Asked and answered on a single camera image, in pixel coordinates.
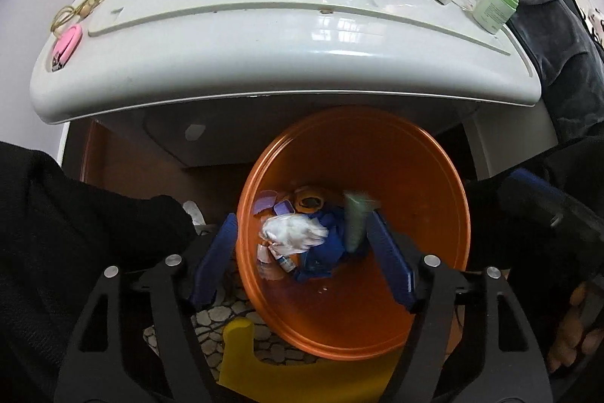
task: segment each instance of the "blue gripper pad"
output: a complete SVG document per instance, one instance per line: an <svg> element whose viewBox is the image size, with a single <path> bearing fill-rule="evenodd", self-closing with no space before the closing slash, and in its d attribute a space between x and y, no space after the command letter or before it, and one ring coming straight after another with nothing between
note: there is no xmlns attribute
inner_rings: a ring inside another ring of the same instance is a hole
<svg viewBox="0 0 604 403"><path fill-rule="evenodd" d="M384 220L376 211L367 216L367 239L394 300L412 310L417 302L413 270L396 246Z"/></svg>
<svg viewBox="0 0 604 403"><path fill-rule="evenodd" d="M228 267L237 242L237 216L228 214L208 252L195 269L193 292L189 302L196 308L212 302L218 284Z"/></svg>

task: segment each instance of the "yellow stool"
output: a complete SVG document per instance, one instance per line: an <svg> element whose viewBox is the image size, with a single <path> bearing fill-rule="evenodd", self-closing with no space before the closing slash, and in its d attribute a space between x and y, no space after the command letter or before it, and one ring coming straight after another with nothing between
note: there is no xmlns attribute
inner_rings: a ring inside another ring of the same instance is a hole
<svg viewBox="0 0 604 403"><path fill-rule="evenodd" d="M374 359L271 366L254 355L254 324L237 318L224 328L218 384L259 403L370 403L384 392L401 351Z"/></svg>

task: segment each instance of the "white plastic bottle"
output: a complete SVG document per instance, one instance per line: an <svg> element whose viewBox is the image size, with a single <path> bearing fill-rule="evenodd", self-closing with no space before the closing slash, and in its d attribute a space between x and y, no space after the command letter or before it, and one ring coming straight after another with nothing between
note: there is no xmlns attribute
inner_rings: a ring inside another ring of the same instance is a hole
<svg viewBox="0 0 604 403"><path fill-rule="evenodd" d="M512 17L518 7L518 0L478 0L472 16L489 33L497 33Z"/></svg>

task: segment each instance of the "white tissue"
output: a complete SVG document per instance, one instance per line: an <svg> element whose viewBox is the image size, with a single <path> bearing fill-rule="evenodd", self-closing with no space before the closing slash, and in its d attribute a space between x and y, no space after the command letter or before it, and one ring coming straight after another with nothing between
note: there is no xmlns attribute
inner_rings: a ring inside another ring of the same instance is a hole
<svg viewBox="0 0 604 403"><path fill-rule="evenodd" d="M193 227L195 227L195 232L197 234L203 229L205 226L205 219L203 218L203 214L197 204L194 201L186 201L182 204L182 208L185 209L185 212L191 216L191 220L193 221Z"/></svg>
<svg viewBox="0 0 604 403"><path fill-rule="evenodd" d="M322 245L327 234L327 228L318 220L309 219L304 214L270 217L260 230L260 237L271 242L273 251L284 257Z"/></svg>

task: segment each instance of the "pink coin purse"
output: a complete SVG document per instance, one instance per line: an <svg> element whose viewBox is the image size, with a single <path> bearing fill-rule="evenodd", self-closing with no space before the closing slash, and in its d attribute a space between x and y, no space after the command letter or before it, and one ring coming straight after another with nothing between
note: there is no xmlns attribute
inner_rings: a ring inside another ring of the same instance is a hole
<svg viewBox="0 0 604 403"><path fill-rule="evenodd" d="M81 25L70 26L57 40L52 50L52 71L62 69L82 39Z"/></svg>

